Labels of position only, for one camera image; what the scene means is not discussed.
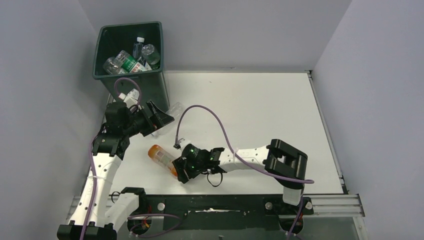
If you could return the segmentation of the orange juice bottle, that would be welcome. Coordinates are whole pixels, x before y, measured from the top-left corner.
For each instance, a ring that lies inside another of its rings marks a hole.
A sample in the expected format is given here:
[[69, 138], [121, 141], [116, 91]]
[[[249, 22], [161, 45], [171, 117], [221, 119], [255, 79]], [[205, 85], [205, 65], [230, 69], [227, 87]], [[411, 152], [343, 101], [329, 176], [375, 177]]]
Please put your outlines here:
[[168, 173], [173, 177], [177, 177], [177, 171], [173, 164], [173, 161], [177, 158], [163, 149], [161, 146], [155, 144], [148, 150], [148, 156], [152, 159], [153, 162], [157, 163], [159, 166], [164, 168]]

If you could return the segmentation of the blue tinted water bottle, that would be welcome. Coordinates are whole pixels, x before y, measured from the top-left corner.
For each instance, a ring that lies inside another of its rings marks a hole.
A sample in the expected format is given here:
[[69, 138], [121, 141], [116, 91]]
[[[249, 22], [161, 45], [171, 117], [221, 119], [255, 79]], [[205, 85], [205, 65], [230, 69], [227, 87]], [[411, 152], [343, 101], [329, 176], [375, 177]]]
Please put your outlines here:
[[142, 49], [145, 43], [145, 39], [143, 37], [137, 37], [136, 42], [133, 44], [132, 56], [139, 60], [142, 57]]

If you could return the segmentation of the dark green label bottle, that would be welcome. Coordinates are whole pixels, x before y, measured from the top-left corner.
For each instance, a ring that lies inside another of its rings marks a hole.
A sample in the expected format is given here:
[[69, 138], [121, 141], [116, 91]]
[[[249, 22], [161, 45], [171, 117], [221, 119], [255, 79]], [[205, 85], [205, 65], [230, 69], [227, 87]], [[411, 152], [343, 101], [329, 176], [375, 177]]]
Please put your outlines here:
[[152, 70], [157, 70], [161, 65], [161, 54], [152, 44], [146, 44], [141, 49], [141, 55]]

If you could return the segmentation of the clear unlabelled plastic bottle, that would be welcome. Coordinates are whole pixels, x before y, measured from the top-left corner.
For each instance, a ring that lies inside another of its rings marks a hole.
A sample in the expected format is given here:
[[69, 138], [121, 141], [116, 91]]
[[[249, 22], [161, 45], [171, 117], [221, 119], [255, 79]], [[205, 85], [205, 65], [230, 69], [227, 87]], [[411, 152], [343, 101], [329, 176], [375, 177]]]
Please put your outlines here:
[[174, 121], [167, 124], [166, 126], [160, 128], [159, 130], [153, 132], [151, 135], [154, 138], [159, 138], [160, 136], [163, 136], [163, 135], [167, 134], [168, 132], [170, 132], [174, 127], [176, 127], [178, 125], [178, 122], [179, 122], [183, 112], [185, 111], [185, 109], [186, 109], [185, 106], [180, 102], [176, 102], [174, 105], [172, 105], [169, 108], [169, 110], [166, 112], [166, 114], [173, 117]]

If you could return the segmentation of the green label green cap bottle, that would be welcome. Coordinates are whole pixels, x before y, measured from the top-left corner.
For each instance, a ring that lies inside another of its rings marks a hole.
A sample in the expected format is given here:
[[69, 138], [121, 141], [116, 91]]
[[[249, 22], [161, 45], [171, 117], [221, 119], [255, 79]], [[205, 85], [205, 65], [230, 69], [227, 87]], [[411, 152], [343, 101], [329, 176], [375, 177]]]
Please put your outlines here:
[[118, 67], [128, 73], [146, 72], [148, 70], [125, 50], [121, 50], [114, 61]]

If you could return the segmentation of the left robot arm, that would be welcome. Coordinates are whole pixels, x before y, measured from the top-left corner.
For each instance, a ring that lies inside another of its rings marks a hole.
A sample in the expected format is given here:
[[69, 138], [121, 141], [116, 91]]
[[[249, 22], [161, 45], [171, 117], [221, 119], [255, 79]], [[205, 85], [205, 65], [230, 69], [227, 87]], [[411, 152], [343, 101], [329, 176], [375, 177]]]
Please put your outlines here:
[[116, 101], [106, 106], [105, 121], [89, 147], [89, 174], [80, 200], [69, 222], [58, 227], [59, 240], [115, 240], [127, 217], [139, 208], [141, 191], [123, 193], [111, 208], [107, 203], [130, 138], [148, 136], [175, 120], [153, 101], [146, 105]]

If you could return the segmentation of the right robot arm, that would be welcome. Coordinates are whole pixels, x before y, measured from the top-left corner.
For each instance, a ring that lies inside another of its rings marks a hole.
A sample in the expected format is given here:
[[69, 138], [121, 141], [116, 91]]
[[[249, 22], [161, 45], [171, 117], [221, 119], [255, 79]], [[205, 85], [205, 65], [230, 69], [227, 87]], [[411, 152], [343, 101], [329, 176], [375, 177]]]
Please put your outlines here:
[[176, 147], [181, 155], [172, 161], [177, 179], [185, 184], [198, 175], [224, 174], [238, 170], [259, 170], [276, 179], [283, 186], [282, 209], [289, 214], [301, 207], [306, 184], [308, 155], [296, 147], [272, 139], [268, 145], [256, 148], [231, 150], [216, 147], [200, 149], [182, 138]]

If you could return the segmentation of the blue white label bottle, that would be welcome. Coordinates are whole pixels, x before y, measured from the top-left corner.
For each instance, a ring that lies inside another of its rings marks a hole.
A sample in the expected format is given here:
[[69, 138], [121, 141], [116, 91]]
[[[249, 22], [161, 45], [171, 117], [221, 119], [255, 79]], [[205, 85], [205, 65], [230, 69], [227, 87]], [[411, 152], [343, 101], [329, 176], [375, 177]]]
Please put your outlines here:
[[121, 75], [121, 74], [125, 74], [126, 71], [119, 67], [116, 63], [115, 63], [115, 58], [114, 57], [109, 57], [103, 64], [102, 68], [109, 74], [109, 75]]

